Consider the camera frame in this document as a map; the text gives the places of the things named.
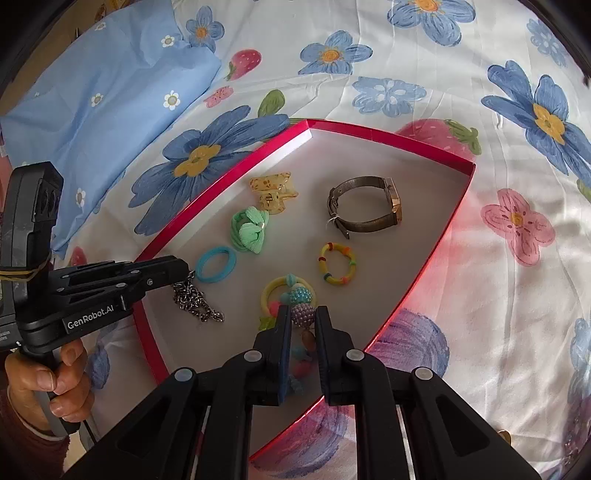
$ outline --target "watch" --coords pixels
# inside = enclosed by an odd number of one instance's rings
[[[342,219],[337,214],[339,197],[345,192],[358,187],[376,187],[382,189],[386,193],[388,206],[392,211],[387,215],[367,222],[348,222],[347,220]],[[330,219],[334,220],[335,226],[347,239],[349,238],[349,232],[377,232],[378,230],[397,225],[402,221],[402,204],[396,186],[391,178],[355,177],[354,179],[346,180],[333,189],[330,189],[327,206],[330,213]]]

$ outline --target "pillowcase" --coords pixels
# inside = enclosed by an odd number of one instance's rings
[[[205,92],[220,61],[182,40],[170,0],[143,0],[79,37],[0,118],[13,167],[64,177],[52,249],[67,242],[131,161]]]

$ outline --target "yellow bracelet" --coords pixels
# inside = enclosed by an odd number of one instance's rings
[[[329,269],[326,267],[326,258],[324,257],[327,250],[337,250],[349,259],[349,273],[347,273],[344,277],[334,278],[329,272]],[[353,275],[355,275],[357,265],[357,262],[355,261],[355,255],[351,251],[350,247],[345,247],[341,244],[334,244],[332,242],[328,242],[322,247],[320,256],[318,257],[318,263],[320,264],[320,271],[324,275],[324,280],[326,280],[331,285],[346,285],[349,283],[353,278]]]
[[[317,301],[316,301],[316,292],[314,291],[314,289],[312,288],[312,286],[303,278],[300,277],[295,277],[296,282],[301,283],[303,286],[305,286],[310,293],[312,294],[312,306],[314,308],[316,308]],[[282,285],[288,285],[287,283],[287,277],[279,277],[276,278],[275,280],[272,280],[266,287],[265,289],[262,291],[261,293],[261,310],[263,311],[263,314],[265,315],[265,317],[271,317],[271,312],[269,311],[269,305],[268,305],[268,300],[269,300],[269,295],[271,295],[271,292],[273,290],[275,290],[277,287],[281,287]]]

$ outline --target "green scrunchie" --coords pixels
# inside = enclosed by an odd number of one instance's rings
[[[235,214],[230,224],[230,238],[236,250],[261,253],[268,222],[269,212],[257,210],[256,207]]]

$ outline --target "finger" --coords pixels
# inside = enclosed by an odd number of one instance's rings
[[[83,375],[74,388],[49,402],[49,408],[56,417],[71,415],[83,407],[89,393],[90,378]]]
[[[57,387],[54,390],[56,395],[63,395],[78,385],[82,375],[84,375],[87,360],[88,355],[86,354],[86,350],[83,349],[82,354],[76,359],[73,365],[60,364],[57,367]]]
[[[86,420],[90,417],[90,411],[92,410],[92,406],[95,403],[95,395],[94,393],[90,392],[88,397],[86,397],[86,401],[84,405],[79,410],[76,410],[74,413],[66,415],[63,417],[65,421],[82,421]]]
[[[53,391],[56,376],[45,365],[38,364],[19,352],[11,353],[4,363],[8,383],[14,390]]]
[[[61,361],[66,365],[71,366],[76,361],[76,359],[82,355],[83,351],[85,351],[84,345],[82,344],[82,340],[78,338],[78,340],[74,340],[73,342],[67,343],[61,347]]]

